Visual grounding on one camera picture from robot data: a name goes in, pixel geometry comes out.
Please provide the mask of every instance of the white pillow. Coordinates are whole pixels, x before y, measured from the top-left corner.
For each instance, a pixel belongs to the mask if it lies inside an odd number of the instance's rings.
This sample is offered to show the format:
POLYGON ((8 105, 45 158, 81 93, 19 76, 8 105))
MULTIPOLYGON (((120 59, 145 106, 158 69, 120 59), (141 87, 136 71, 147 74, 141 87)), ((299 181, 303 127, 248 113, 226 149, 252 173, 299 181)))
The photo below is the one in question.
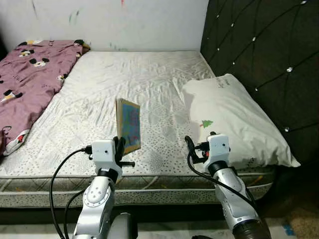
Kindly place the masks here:
POLYGON ((229 137, 229 163, 236 168, 271 164, 298 167, 274 123, 231 74, 186 83, 182 92, 194 143, 211 131, 229 137))

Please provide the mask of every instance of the padded headboard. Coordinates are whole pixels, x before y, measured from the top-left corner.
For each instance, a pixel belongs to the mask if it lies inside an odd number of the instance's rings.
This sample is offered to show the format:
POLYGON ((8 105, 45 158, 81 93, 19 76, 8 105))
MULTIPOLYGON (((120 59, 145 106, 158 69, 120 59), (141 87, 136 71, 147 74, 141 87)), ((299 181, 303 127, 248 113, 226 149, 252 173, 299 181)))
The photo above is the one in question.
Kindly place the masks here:
POLYGON ((319 0, 210 0, 201 53, 246 87, 301 164, 318 159, 319 0))

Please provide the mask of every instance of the book cover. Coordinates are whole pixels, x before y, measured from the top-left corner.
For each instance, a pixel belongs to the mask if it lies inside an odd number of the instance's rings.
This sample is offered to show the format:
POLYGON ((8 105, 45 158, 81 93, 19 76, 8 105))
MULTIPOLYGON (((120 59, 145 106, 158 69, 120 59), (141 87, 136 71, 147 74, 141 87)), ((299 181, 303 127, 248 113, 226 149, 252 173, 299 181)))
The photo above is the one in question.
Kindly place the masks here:
POLYGON ((141 148, 140 106, 116 99, 116 122, 118 137, 126 141, 124 155, 141 148))

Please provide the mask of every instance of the white wall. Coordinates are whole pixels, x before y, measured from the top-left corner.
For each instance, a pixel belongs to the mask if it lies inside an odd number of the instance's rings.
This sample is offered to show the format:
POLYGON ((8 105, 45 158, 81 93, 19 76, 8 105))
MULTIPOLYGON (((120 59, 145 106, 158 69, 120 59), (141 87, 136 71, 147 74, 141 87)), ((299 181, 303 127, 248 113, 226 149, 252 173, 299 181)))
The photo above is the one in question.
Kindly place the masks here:
POLYGON ((84 39, 92 50, 200 50, 208 0, 0 0, 8 50, 25 40, 84 39))

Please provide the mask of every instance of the mattress pattern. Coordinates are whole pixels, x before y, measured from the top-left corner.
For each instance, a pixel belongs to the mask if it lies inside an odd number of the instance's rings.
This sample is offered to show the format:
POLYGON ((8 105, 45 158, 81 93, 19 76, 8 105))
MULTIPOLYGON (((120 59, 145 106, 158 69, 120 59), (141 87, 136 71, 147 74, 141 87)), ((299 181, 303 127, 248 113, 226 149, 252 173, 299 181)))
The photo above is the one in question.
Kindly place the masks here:
MULTIPOLYGON (((197 195, 189 203, 217 202, 212 184, 189 170, 183 141, 191 131, 180 89, 189 80, 209 77, 214 74, 198 52, 85 54, 26 143, 0 163, 0 207, 48 207, 49 177, 63 158, 116 135, 115 98, 141 105, 142 138, 142 148, 123 158, 136 166, 123 169, 116 204, 183 203, 183 193, 197 195)), ((56 205, 64 207, 73 193, 86 188, 94 170, 87 155, 70 158, 54 186, 56 205)), ((247 173, 248 185, 258 185, 253 186, 255 196, 266 193, 273 169, 247 173)))

